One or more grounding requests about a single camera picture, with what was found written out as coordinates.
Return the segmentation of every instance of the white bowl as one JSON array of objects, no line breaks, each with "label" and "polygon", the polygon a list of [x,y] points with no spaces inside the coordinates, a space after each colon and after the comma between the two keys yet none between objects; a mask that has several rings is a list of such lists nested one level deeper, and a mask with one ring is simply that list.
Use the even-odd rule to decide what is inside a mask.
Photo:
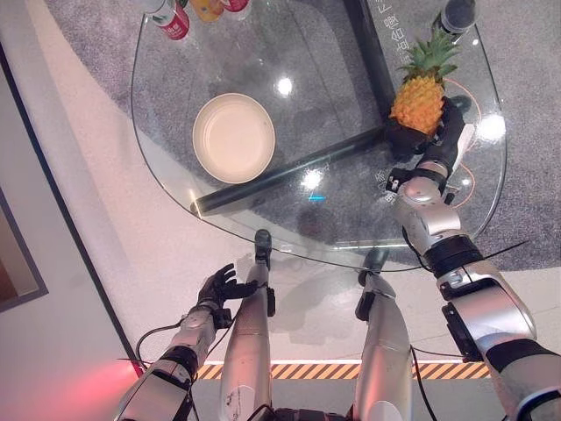
[{"label": "white bowl", "polygon": [[253,98],[223,94],[208,101],[193,124],[193,148],[202,167],[222,182],[249,182],[274,152],[274,128]]}]

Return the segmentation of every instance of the red can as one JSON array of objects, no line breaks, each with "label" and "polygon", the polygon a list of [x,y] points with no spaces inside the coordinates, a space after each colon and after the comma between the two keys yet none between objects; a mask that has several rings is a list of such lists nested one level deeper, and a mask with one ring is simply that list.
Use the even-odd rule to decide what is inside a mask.
[{"label": "red can", "polygon": [[249,3],[249,0],[220,0],[227,11],[241,11]]}]

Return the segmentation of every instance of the black cable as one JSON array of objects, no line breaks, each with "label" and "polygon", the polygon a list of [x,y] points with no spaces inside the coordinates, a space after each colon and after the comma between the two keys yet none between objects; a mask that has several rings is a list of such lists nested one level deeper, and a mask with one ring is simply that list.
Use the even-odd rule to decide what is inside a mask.
[{"label": "black cable", "polygon": [[233,319],[231,320],[231,325],[230,325],[230,327],[229,327],[228,329],[226,329],[226,332],[224,332],[224,335],[222,335],[222,336],[220,337],[220,339],[218,340],[218,342],[217,342],[216,344],[214,344],[214,345],[211,347],[211,349],[207,352],[207,359],[209,358],[210,353],[212,353],[212,351],[214,351],[214,350],[217,348],[217,346],[220,345],[220,342],[222,342],[222,341],[224,340],[224,338],[226,337],[226,335],[227,335],[228,332],[230,331],[231,327],[232,327],[232,326],[234,325],[234,323],[236,322],[236,319],[238,318],[238,313],[239,313],[239,310],[236,311],[236,315],[235,315],[235,316],[233,317]]},{"label": "black cable", "polygon": [[141,364],[152,364],[151,361],[141,361],[141,360],[136,360],[134,358],[117,358],[117,360],[136,362],[139,365],[141,365]]},{"label": "black cable", "polygon": [[195,384],[196,379],[193,380],[193,382],[191,383],[191,386],[189,387],[189,399],[191,399],[191,405],[193,405],[193,413],[195,414],[195,419],[196,421],[200,421],[199,420],[199,413],[196,411],[196,406],[195,406],[195,399],[193,399],[193,385]]},{"label": "black cable", "polygon": [[528,243],[528,242],[529,242],[529,239],[525,239],[524,241],[521,241],[521,242],[518,243],[518,244],[514,244],[513,246],[510,246],[510,247],[507,247],[507,248],[503,248],[502,250],[500,250],[500,251],[497,252],[497,253],[489,254],[488,256],[485,256],[485,259],[491,259],[492,257],[494,257],[494,256],[496,256],[496,255],[498,255],[498,254],[505,253],[505,252],[509,252],[509,251],[512,250],[513,248],[520,247],[520,246],[522,246],[522,245],[524,245],[524,244],[526,244],[526,243]]},{"label": "black cable", "polygon": [[419,370],[419,362],[417,361],[417,355],[415,353],[415,349],[411,347],[411,354],[413,355],[413,362],[415,363],[415,372],[417,374],[417,383],[419,383],[419,390],[421,391],[421,396],[423,397],[424,406],[427,407],[427,411],[429,412],[430,418],[432,421],[438,421],[435,413],[430,406],[429,399],[427,398],[427,394],[424,392],[423,381],[421,380],[421,371]]},{"label": "black cable", "polygon": [[142,364],[142,367],[148,368],[146,366],[146,364],[144,363],[144,361],[142,360],[142,356],[140,355],[140,346],[142,345],[142,342],[144,342],[144,340],[146,338],[148,338],[150,335],[153,335],[154,333],[169,331],[170,329],[175,329],[175,328],[179,327],[181,325],[181,322],[184,319],[185,318],[182,318],[179,322],[175,323],[174,325],[161,326],[161,327],[157,327],[155,329],[152,329],[151,331],[146,332],[144,335],[142,335],[140,337],[140,339],[137,342],[137,345],[135,346],[134,353],[137,355],[138,362],[140,362],[140,364]]},{"label": "black cable", "polygon": [[419,252],[416,251],[416,249],[413,247],[413,245],[411,244],[411,242],[409,241],[409,237],[407,235],[407,232],[405,231],[405,227],[401,228],[401,234],[403,235],[403,239],[405,239],[405,242],[407,243],[407,245],[409,246],[409,248],[411,250],[413,250],[413,253],[415,253],[415,256],[417,257],[417,260],[419,260],[419,264],[421,265],[421,268],[423,268],[424,270],[426,270],[427,272],[431,272],[432,273],[432,269],[428,268],[424,262],[423,262],[423,258],[421,257],[421,255],[419,254]]},{"label": "black cable", "polygon": [[271,405],[267,405],[266,403],[263,403],[262,405],[257,407],[257,409],[253,412],[253,414],[249,416],[249,418],[247,418],[246,421],[252,421],[255,417],[257,417],[257,415],[261,412],[261,410],[264,410],[265,408],[267,408],[268,411],[271,412],[271,414],[273,415],[273,419],[276,419],[276,416],[274,415],[274,410],[273,408],[271,408]]},{"label": "black cable", "polygon": [[419,351],[420,353],[431,353],[433,355],[441,355],[443,357],[457,357],[457,358],[464,358],[464,355],[456,355],[455,353],[435,353],[433,351],[425,351],[424,349],[421,348],[417,348],[416,346],[411,346],[413,349],[415,349],[416,351]]}]

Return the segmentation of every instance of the yellow black striped tape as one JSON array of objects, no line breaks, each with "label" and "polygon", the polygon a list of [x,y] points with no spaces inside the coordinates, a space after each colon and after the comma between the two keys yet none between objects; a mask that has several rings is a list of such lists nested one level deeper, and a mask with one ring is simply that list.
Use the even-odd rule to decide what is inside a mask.
[{"label": "yellow black striped tape", "polygon": [[[205,364],[199,369],[198,378],[218,380],[223,364]],[[360,363],[341,361],[318,363],[315,361],[287,362],[271,365],[271,376],[282,380],[353,380],[359,377]],[[482,362],[420,362],[419,372],[423,380],[483,379],[489,370]],[[411,375],[416,378],[415,367]]]}]

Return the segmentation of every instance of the glass tabletop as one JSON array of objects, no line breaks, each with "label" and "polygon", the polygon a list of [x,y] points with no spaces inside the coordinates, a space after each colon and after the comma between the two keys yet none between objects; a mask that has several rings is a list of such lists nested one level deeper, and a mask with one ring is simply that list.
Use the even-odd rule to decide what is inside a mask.
[{"label": "glass tabletop", "polygon": [[[145,17],[131,106],[148,167],[186,211],[244,239],[266,228],[285,253],[359,268],[372,247],[387,247],[392,262],[406,265],[388,269],[416,266],[392,218],[395,194],[384,187],[393,167],[412,168],[418,158],[396,164],[383,142],[337,159],[308,157],[372,137],[382,126],[402,82],[405,50],[430,37],[444,3],[251,0],[214,23],[199,20],[187,4],[190,28],[181,41]],[[476,134],[448,190],[456,194],[452,205],[464,229],[477,236],[501,192],[506,140],[477,28],[458,43],[460,54],[451,60],[458,70],[445,79],[445,91],[463,104]],[[195,118],[210,99],[230,92],[255,99],[271,117],[276,144],[265,175],[282,173],[279,182],[232,187],[197,160]],[[224,199],[240,186],[249,189],[243,197],[227,195],[214,209],[197,206],[209,194]]]}]

